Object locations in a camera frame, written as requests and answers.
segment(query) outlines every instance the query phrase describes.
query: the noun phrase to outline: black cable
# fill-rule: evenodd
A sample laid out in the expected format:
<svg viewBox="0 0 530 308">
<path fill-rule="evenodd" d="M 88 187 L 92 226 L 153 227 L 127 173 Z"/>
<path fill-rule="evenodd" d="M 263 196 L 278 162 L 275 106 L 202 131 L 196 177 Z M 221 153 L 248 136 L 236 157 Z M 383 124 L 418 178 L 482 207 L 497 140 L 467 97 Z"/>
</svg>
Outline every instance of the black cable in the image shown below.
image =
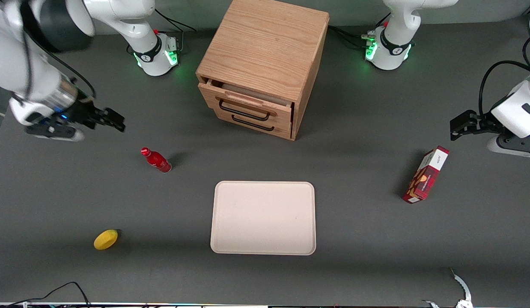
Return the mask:
<svg viewBox="0 0 530 308">
<path fill-rule="evenodd" d="M 25 31 L 22 31 L 22 37 L 24 40 L 24 51 L 26 54 L 26 63 L 27 63 L 27 89 L 25 98 L 29 100 L 29 96 L 31 94 L 31 91 L 33 89 L 33 68 L 31 67 L 31 54 L 29 49 L 29 43 L 27 42 L 27 33 Z"/>
<path fill-rule="evenodd" d="M 530 61 L 527 58 L 527 45 L 530 43 L 530 38 L 527 39 L 527 41 L 522 46 L 522 56 L 524 57 L 524 61 L 526 61 L 526 64 L 530 66 Z"/>
<path fill-rule="evenodd" d="M 390 16 L 390 12 L 389 12 L 387 15 L 385 15 L 385 17 L 383 17 L 383 19 L 381 19 L 380 21 L 378 21 L 378 22 L 375 24 L 375 26 L 378 27 L 378 26 L 383 22 L 383 20 L 387 19 L 388 16 Z"/>
<path fill-rule="evenodd" d="M 28 33 L 29 37 L 31 38 L 32 41 L 34 41 L 36 43 L 36 45 L 38 47 L 40 47 L 42 50 L 44 50 L 44 52 L 46 52 L 46 54 L 48 54 L 49 56 L 51 56 L 54 60 L 58 61 L 61 65 L 65 66 L 65 68 L 67 68 L 68 70 L 70 70 L 71 72 L 73 72 L 73 74 L 77 75 L 82 81 L 85 82 L 85 84 L 90 88 L 90 90 L 92 91 L 92 97 L 95 99 L 97 98 L 97 95 L 95 93 L 95 88 L 92 86 L 92 84 L 79 72 L 77 72 L 76 69 L 72 68 L 71 66 L 69 66 L 67 63 L 63 62 L 60 58 L 58 58 L 56 55 L 52 54 L 50 51 L 48 51 L 46 48 L 44 48 L 42 45 L 40 45 L 40 43 L 34 38 L 32 37 L 32 35 L 30 33 Z"/>
<path fill-rule="evenodd" d="M 363 46 L 362 45 L 358 45 L 357 43 L 354 43 L 353 41 L 349 40 L 349 37 L 353 37 L 353 38 L 360 38 L 359 36 L 356 36 L 356 35 L 353 35 L 351 33 L 348 33 L 347 31 L 344 31 L 342 29 L 339 29 L 338 27 L 334 27 L 334 26 L 328 26 L 328 29 L 334 31 L 340 39 L 342 39 L 342 42 L 343 43 L 349 43 L 350 45 L 352 46 L 355 46 L 357 47 L 357 49 L 361 49 Z"/>
<path fill-rule="evenodd" d="M 482 100 L 483 100 L 482 95 L 484 94 L 484 86 L 486 85 L 486 80 L 488 79 L 488 76 L 490 76 L 492 70 L 494 70 L 494 68 L 500 66 L 501 64 L 511 64 L 514 66 L 518 66 L 519 68 L 523 68 L 524 70 L 527 70 L 528 72 L 530 72 L 530 66 L 527 66 L 523 63 L 512 61 L 512 60 L 499 61 L 493 64 L 492 66 L 490 66 L 490 68 L 488 68 L 488 70 L 486 71 L 486 74 L 484 74 L 484 78 L 482 78 L 482 83 L 480 84 L 480 92 L 478 93 L 478 112 L 480 113 L 481 119 L 484 119 L 484 111 L 482 109 Z M 488 121 L 484 121 L 484 123 L 486 124 L 487 128 L 490 127 L 488 124 Z"/>
<path fill-rule="evenodd" d="M 57 288 L 55 288 L 54 290 L 48 292 L 48 294 L 46 294 L 45 296 L 43 296 L 43 297 L 41 297 L 41 298 L 28 298 L 28 299 L 20 300 L 20 301 L 18 301 L 18 302 L 13 302 L 12 304 L 8 305 L 7 307 L 15 306 L 15 305 L 19 305 L 19 304 L 21 304 L 21 303 L 23 303 L 23 302 L 33 302 L 33 301 L 35 301 L 35 300 L 44 300 L 45 298 L 47 298 L 48 296 L 50 296 L 50 294 L 52 294 L 52 293 L 56 292 L 57 290 L 59 290 L 59 289 L 65 287 L 66 285 L 68 285 L 68 284 L 72 284 L 72 283 L 73 283 L 74 285 L 76 285 L 77 288 L 79 288 L 79 291 L 81 292 L 81 294 L 82 294 L 83 297 L 84 297 L 84 302 L 86 303 L 87 308 L 89 308 L 89 307 L 90 307 L 90 302 L 89 302 L 89 300 L 88 300 L 88 297 L 86 296 L 86 294 L 84 293 L 84 291 L 83 291 L 83 289 L 80 287 L 80 285 L 79 285 L 77 282 L 75 282 L 75 281 L 71 281 L 71 282 L 68 282 L 68 283 L 62 285 L 61 287 L 57 287 Z"/>
<path fill-rule="evenodd" d="M 182 24 L 180 23 L 179 21 L 175 21 L 167 16 L 164 16 L 163 13 L 159 12 L 158 10 L 155 10 L 160 16 L 162 16 L 162 18 L 164 18 L 168 23 L 171 23 L 171 25 L 173 25 L 174 27 L 176 27 L 180 32 L 181 32 L 181 47 L 179 47 L 179 52 L 183 51 L 183 46 L 185 46 L 185 31 L 183 31 L 183 29 L 181 29 L 178 25 L 176 25 L 175 23 L 178 23 L 180 25 L 183 25 L 185 27 L 188 27 L 188 28 L 191 28 L 193 29 L 195 32 L 197 31 L 195 28 L 193 27 L 190 27 L 190 26 L 187 26 L 185 24 Z"/>
<path fill-rule="evenodd" d="M 332 30 L 334 30 L 337 33 L 341 33 L 341 34 L 349 36 L 349 37 L 355 37 L 356 39 L 360 38 L 360 35 L 355 35 L 355 34 L 352 34 L 352 33 L 348 33 L 347 31 L 345 31 L 343 29 L 340 29 L 338 27 L 335 27 L 335 26 L 328 26 L 328 29 L 332 29 Z"/>
<path fill-rule="evenodd" d="M 173 21 L 174 23 L 177 23 L 177 24 L 182 25 L 184 27 L 188 27 L 189 29 L 193 30 L 194 32 L 197 31 L 195 28 L 193 28 L 191 26 L 185 25 L 184 23 L 180 23 L 177 20 L 173 20 L 170 17 L 164 16 L 163 13 L 159 12 L 159 10 L 157 10 L 157 9 L 155 9 L 155 12 L 157 12 L 160 16 L 163 16 L 163 18 L 166 19 L 166 20 Z"/>
</svg>

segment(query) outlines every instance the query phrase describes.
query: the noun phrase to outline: beige tray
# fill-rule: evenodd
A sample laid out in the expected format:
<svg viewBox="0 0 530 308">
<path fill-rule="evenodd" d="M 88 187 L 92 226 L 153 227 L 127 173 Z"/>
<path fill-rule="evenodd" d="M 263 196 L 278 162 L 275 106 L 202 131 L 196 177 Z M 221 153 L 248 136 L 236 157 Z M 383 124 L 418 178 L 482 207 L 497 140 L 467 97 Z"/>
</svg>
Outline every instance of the beige tray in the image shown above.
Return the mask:
<svg viewBox="0 0 530 308">
<path fill-rule="evenodd" d="M 314 253 L 314 187 L 308 182 L 219 182 L 210 247 L 216 253 Z"/>
</svg>

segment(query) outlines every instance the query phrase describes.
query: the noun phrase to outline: gray table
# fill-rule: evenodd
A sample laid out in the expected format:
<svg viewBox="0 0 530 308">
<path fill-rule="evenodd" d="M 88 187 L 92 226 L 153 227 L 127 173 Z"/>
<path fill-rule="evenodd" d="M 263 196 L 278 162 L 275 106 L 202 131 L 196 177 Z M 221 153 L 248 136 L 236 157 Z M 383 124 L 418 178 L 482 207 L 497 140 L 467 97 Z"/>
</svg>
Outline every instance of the gray table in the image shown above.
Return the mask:
<svg viewBox="0 0 530 308">
<path fill-rule="evenodd" d="M 365 28 L 351 29 L 363 33 Z M 400 69 L 328 39 L 296 142 L 216 119 L 194 76 L 212 33 L 187 39 L 181 65 L 143 74 L 120 36 L 63 56 L 93 82 L 126 132 L 86 129 L 81 143 L 0 131 L 0 302 L 78 281 L 93 302 L 453 306 L 466 280 L 476 306 L 530 307 L 530 159 L 488 152 L 491 136 L 449 141 L 449 120 L 476 108 L 486 69 L 521 60 L 525 20 L 425 25 Z M 499 68 L 487 104 L 527 72 Z M 424 152 L 451 150 L 427 201 L 400 195 Z M 169 156 L 167 175 L 139 154 Z M 222 180 L 309 181 L 310 257 L 220 255 L 209 247 Z M 119 228 L 113 249 L 92 242 Z M 73 289 L 51 301 L 81 300 Z"/>
</svg>

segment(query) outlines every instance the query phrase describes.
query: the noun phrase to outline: yellow fruit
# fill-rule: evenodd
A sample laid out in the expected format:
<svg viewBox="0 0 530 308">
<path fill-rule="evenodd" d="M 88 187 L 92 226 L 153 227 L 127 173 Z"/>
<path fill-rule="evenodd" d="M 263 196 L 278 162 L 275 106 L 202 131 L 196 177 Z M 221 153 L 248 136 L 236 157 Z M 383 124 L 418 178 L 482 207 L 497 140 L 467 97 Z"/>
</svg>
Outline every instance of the yellow fruit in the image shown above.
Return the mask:
<svg viewBox="0 0 530 308">
<path fill-rule="evenodd" d="M 94 248 L 97 250 L 107 249 L 116 242 L 118 237 L 119 234 L 116 230 L 105 230 L 95 238 Z"/>
</svg>

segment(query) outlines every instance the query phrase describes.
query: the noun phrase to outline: wooden cabinet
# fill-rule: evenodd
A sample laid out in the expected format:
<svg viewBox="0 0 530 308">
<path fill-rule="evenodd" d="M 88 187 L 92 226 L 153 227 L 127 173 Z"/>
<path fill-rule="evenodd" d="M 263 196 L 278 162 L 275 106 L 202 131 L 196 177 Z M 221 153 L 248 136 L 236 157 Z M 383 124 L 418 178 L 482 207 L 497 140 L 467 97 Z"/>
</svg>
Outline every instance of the wooden cabinet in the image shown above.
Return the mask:
<svg viewBox="0 0 530 308">
<path fill-rule="evenodd" d="M 219 119 L 295 140 L 329 16 L 274 0 L 232 0 L 197 68 Z"/>
</svg>

